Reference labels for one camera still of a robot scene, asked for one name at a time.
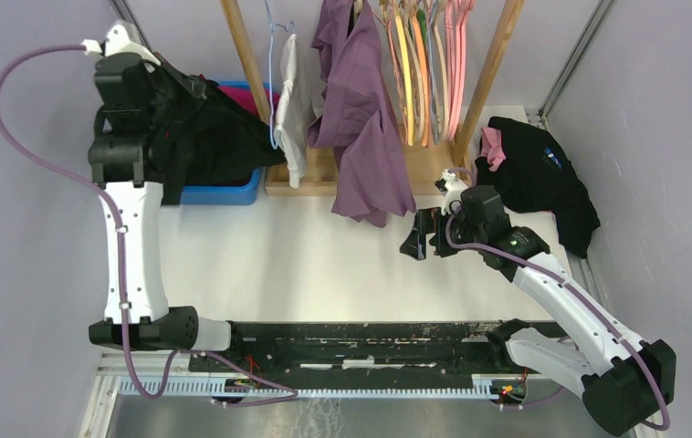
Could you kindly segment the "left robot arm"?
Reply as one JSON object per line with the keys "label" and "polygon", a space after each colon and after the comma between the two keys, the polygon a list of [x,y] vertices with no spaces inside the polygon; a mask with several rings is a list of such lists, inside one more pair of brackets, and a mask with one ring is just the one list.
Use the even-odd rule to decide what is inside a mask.
{"label": "left robot arm", "polygon": [[164,291],[159,218],[173,197],[166,184],[169,132],[204,104],[205,84],[153,57],[135,53],[97,61],[102,99],[89,147],[91,180],[107,226],[110,274],[102,320],[88,328],[98,346],[135,351],[211,350],[223,370],[239,369],[246,346],[228,321],[172,307]]}

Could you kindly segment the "purple garment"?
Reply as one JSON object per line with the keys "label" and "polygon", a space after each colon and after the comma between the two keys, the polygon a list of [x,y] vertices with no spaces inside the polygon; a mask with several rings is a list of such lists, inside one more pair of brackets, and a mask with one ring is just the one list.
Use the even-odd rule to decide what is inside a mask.
{"label": "purple garment", "polygon": [[312,46],[324,83],[312,149],[330,148],[337,167],[332,212],[383,228],[416,209],[393,105],[382,73],[382,43],[368,3],[325,1]]}

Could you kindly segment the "white skirt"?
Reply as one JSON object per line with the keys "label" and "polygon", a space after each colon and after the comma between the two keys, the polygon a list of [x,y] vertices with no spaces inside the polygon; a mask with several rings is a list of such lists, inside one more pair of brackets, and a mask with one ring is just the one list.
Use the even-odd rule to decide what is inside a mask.
{"label": "white skirt", "polygon": [[307,131],[316,119],[310,97],[309,73],[304,47],[291,34],[279,63],[282,90],[273,116],[273,145],[284,153],[288,185],[300,187],[307,171]]}

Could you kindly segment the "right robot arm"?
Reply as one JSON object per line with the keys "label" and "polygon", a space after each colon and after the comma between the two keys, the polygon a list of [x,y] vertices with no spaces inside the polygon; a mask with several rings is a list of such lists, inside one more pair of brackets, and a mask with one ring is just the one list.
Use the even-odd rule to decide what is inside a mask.
{"label": "right robot arm", "polygon": [[646,341],[584,290],[532,229],[515,226],[497,190],[469,186],[452,173],[435,182],[440,206],[417,211],[400,251],[422,261],[478,252],[487,266],[532,297],[563,329],[553,340],[513,319],[492,331],[488,365],[535,370],[576,395],[606,432],[621,436],[638,424],[665,432],[674,400],[676,353],[663,340]]}

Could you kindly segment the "pink hanger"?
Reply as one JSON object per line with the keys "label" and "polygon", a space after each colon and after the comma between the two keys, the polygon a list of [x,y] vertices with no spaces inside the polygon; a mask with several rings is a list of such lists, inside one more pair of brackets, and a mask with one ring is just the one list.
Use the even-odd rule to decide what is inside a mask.
{"label": "pink hanger", "polygon": [[467,20],[475,4],[475,0],[463,0],[448,1],[446,5],[446,50],[450,92],[446,127],[448,141],[455,137],[461,114],[467,61]]}

